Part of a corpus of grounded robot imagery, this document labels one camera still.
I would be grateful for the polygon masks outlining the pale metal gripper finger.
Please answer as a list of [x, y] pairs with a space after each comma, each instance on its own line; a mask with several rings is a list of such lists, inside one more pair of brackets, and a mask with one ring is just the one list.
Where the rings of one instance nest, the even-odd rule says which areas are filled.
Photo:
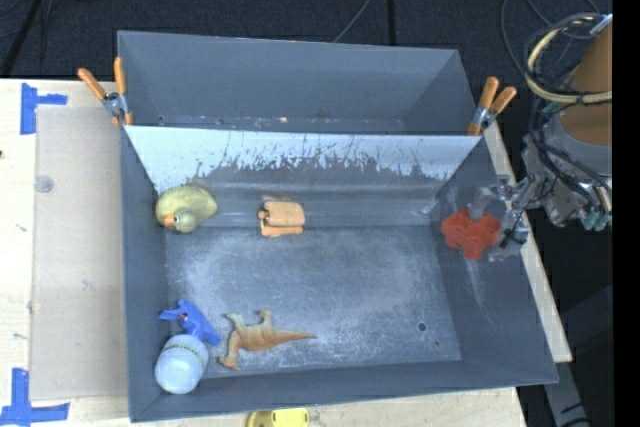
[[507, 211], [501, 222], [498, 241], [489, 249], [488, 260], [499, 262], [518, 256], [529, 234], [530, 227], [525, 220], [524, 211], [520, 209]]
[[507, 197], [507, 187], [504, 185], [491, 185], [479, 188], [468, 205], [470, 220], [481, 220], [485, 208], [494, 201], [504, 201]]

